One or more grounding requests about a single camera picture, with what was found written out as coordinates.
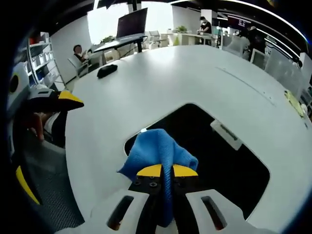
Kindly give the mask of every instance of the ceiling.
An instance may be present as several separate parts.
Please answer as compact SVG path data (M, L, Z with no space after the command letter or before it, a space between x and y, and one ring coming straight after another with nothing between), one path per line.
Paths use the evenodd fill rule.
M172 2L174 0L154 0L161 2ZM308 1L296 0L296 4L289 4L289 1L284 0L271 0L275 3L275 7L268 3L268 0L242 0L244 2L252 3L254 5L263 7L290 22L296 28L298 28L308 39L312 40L312 30L310 30L310 15L304 14L302 11L304 5L307 5ZM109 6L112 3L131 2L131 0L100 0L98 8ZM72 21L83 17L88 11L93 10L94 0L57 0L54 6L44 14L44 17L38 23L37 29L39 31L49 32L50 34L55 33L60 28L71 23ZM270 33L271 35L278 37L288 46L294 50L300 48L301 51L307 52L307 44L305 40L287 24L281 20L250 6L243 4L223 1L223 0L196 0L192 2L181 2L175 4L181 7L190 7L200 10L203 9L215 9L218 12L225 14L233 14L242 16L248 19L252 19L253 23L257 27L261 25L267 25L274 30L264 28L263 30Z

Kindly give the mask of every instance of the blue cloth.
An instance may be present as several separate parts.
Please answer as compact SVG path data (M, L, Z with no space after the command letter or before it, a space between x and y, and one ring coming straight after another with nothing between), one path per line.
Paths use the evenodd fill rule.
M170 173L173 164L196 170L198 160L163 129L138 134L124 166L118 171L135 181L137 173L145 167L162 164L164 188L164 214L161 226L167 227L173 219Z

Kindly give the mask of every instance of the computer monitor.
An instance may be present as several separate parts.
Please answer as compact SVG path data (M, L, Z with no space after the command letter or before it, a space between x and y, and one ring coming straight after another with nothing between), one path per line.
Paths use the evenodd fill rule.
M118 21L117 38L145 32L147 8L127 14Z

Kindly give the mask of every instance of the cable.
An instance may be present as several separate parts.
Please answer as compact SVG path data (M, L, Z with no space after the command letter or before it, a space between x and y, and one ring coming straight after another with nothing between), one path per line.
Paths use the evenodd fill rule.
M127 54L129 54L129 53L130 53L131 51L133 51L135 48L129 50L126 54L124 54L124 55L121 56L121 57L120 57L120 52L118 51L118 53L119 53L119 59L122 59L122 58L126 57Z

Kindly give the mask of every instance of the black screw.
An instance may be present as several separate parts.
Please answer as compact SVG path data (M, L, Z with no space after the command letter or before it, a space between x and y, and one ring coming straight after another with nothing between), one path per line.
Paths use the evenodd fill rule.
M156 186L157 186L157 183L155 183L155 182L150 183L150 187L154 188Z

